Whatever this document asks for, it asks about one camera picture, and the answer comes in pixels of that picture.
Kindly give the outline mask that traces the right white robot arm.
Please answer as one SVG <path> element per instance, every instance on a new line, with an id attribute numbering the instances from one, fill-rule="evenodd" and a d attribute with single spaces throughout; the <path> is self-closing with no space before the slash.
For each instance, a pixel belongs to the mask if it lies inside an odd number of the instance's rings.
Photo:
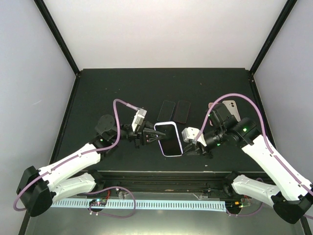
<path id="1" fill-rule="evenodd" d="M 236 171 L 222 185 L 225 196 L 246 195 L 271 206 L 286 222 L 295 224 L 313 205 L 313 184 L 301 176 L 261 134 L 249 118 L 237 121 L 228 108 L 218 103 L 209 114 L 214 130 L 206 134 L 194 127 L 182 131 L 187 155 L 206 156 L 224 144 L 249 155 L 272 179 L 274 185 L 253 180 Z"/>

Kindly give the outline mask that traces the teal bare phone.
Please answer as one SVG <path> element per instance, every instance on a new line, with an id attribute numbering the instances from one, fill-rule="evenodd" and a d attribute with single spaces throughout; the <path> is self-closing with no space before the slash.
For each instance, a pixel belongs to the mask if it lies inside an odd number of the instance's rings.
<path id="1" fill-rule="evenodd" d="M 168 122 L 171 120 L 175 103 L 172 101 L 165 100 L 161 106 L 160 112 L 157 117 L 158 122 Z"/>

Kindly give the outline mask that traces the right small circuit board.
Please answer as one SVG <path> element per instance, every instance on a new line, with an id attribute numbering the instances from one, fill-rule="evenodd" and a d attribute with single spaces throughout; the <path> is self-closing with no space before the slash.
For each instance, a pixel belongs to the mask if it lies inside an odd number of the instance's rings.
<path id="1" fill-rule="evenodd" d="M 229 208 L 244 208 L 251 206 L 252 200 L 248 197 L 244 197 L 237 201 L 226 202 L 225 205 Z"/>

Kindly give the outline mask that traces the black frame post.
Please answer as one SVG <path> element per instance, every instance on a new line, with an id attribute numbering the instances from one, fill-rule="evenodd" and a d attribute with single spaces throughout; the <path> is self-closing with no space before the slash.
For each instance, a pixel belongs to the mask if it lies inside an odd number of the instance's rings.
<path id="1" fill-rule="evenodd" d="M 34 0 L 34 3 L 36 4 L 40 14 L 42 15 L 46 25 L 48 26 L 49 30 L 51 31 L 54 39 L 56 40 L 59 48 L 61 49 L 63 55 L 65 56 L 68 64 L 70 65 L 72 71 L 77 76 L 80 74 L 80 70 L 70 52 L 68 49 L 68 46 L 66 45 L 65 40 L 63 39 L 46 3 L 44 0 Z"/>
<path id="2" fill-rule="evenodd" d="M 273 42 L 275 41 L 276 37 L 278 36 L 280 30 L 282 29 L 284 23 L 286 22 L 287 18 L 289 17 L 290 13 L 292 12 L 293 8 L 295 7 L 297 0 L 287 0 L 284 7 L 282 8 L 278 18 L 276 19 L 273 27 L 271 28 L 264 44 L 262 45 L 256 59 L 254 60 L 249 72 L 250 74 L 254 75 L 259 66 L 261 65 L 263 59 L 265 58 L 266 54 L 268 53 L 270 47 L 272 46 Z"/>

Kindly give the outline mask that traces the magenta bare phone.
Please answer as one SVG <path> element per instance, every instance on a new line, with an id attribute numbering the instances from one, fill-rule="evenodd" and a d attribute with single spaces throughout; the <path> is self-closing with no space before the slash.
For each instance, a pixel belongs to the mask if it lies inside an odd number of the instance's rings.
<path id="1" fill-rule="evenodd" d="M 174 114 L 174 121 L 185 124 L 188 119 L 191 103 L 185 100 L 179 100 Z"/>

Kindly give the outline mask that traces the small circuit board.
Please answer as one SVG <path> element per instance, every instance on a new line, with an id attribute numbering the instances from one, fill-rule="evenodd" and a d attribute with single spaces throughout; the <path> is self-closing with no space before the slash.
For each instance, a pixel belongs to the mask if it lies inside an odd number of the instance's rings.
<path id="1" fill-rule="evenodd" d="M 89 206 L 91 207 L 104 207 L 107 204 L 107 199 L 92 199 L 89 202 Z"/>
<path id="2" fill-rule="evenodd" d="M 251 206 L 252 200 L 248 197 L 244 197 L 237 201 L 226 202 L 225 205 L 229 208 L 244 208 Z"/>

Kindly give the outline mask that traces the black table mat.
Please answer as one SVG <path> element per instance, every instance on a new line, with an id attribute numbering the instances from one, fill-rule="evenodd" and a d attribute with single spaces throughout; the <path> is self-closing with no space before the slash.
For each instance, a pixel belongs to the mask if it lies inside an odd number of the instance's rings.
<path id="1" fill-rule="evenodd" d="M 251 88 L 250 73 L 243 68 L 187 69 L 84 69 L 76 80 L 68 117 L 56 144 L 52 160 L 58 161 L 75 152 L 95 136 L 101 116 L 112 114 L 112 103 L 142 107 L 146 119 L 155 123 L 164 101 L 191 104 L 186 126 L 200 128 L 208 104 L 218 97 L 243 94 L 256 98 Z M 231 145 L 221 145 L 211 157 L 164 157 L 159 144 L 135 148 L 129 141 L 120 141 L 116 150 L 94 166 L 100 171 L 162 172 L 260 172 L 258 164 Z"/>

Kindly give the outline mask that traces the right black frame post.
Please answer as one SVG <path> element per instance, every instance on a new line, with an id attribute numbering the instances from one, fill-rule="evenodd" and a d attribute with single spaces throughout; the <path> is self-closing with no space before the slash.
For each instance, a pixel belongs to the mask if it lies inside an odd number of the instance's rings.
<path id="1" fill-rule="evenodd" d="M 289 17 L 290 13 L 292 12 L 293 8 L 295 7 L 297 0 L 287 0 L 284 7 L 282 8 L 278 18 L 276 19 L 273 27 L 271 28 L 264 44 L 262 45 L 256 59 L 254 60 L 249 72 L 250 74 L 254 75 L 259 66 L 261 65 L 263 59 L 265 58 L 266 54 L 268 53 L 270 47 L 272 46 L 273 42 L 275 41 L 276 37 L 278 36 L 280 30 L 282 29 L 284 23 L 286 22 L 287 18 Z"/>

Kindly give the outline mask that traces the left black frame post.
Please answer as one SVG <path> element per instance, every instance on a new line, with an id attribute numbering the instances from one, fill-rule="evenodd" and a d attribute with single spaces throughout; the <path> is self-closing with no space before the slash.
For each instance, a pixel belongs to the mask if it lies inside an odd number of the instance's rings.
<path id="1" fill-rule="evenodd" d="M 68 46 L 66 45 L 65 40 L 63 39 L 46 3 L 44 0 L 34 0 L 34 3 L 36 4 L 40 14 L 42 15 L 46 25 L 48 26 L 49 30 L 51 31 L 54 39 L 56 40 L 59 48 L 61 49 L 63 55 L 65 56 L 68 64 L 70 65 L 72 71 L 77 76 L 80 74 L 80 70 L 70 52 L 68 49 Z"/>

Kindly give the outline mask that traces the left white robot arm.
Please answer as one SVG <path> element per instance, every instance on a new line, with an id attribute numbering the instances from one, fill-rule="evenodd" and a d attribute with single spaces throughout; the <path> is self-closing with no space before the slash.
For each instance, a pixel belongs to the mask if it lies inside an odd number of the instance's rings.
<path id="1" fill-rule="evenodd" d="M 75 174 L 111 154 L 117 148 L 114 144 L 117 139 L 132 141 L 139 148 L 167 136 L 165 131 L 154 130 L 153 124 L 140 116 L 130 125 L 120 125 L 113 116 L 103 115 L 95 130 L 96 136 L 69 156 L 39 169 L 30 166 L 24 170 L 17 196 L 29 216 L 41 215 L 53 203 L 76 194 L 102 194 L 105 183 L 96 170 Z"/>

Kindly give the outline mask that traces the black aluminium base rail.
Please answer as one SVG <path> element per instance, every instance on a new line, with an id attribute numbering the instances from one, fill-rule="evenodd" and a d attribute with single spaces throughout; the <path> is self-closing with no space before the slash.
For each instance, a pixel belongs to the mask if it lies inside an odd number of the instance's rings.
<path id="1" fill-rule="evenodd" d="M 96 176 L 93 191 L 124 187 L 131 192 L 204 193 L 211 197 L 235 198 L 229 173 L 222 172 L 156 172 L 156 171 L 90 171 Z"/>

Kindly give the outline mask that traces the left small circuit board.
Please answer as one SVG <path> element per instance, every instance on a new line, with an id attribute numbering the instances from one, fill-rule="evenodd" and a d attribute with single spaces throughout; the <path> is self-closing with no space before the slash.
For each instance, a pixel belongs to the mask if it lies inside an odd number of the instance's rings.
<path id="1" fill-rule="evenodd" d="M 107 199 L 92 199 L 89 202 L 89 206 L 91 207 L 104 207 L 107 204 Z"/>

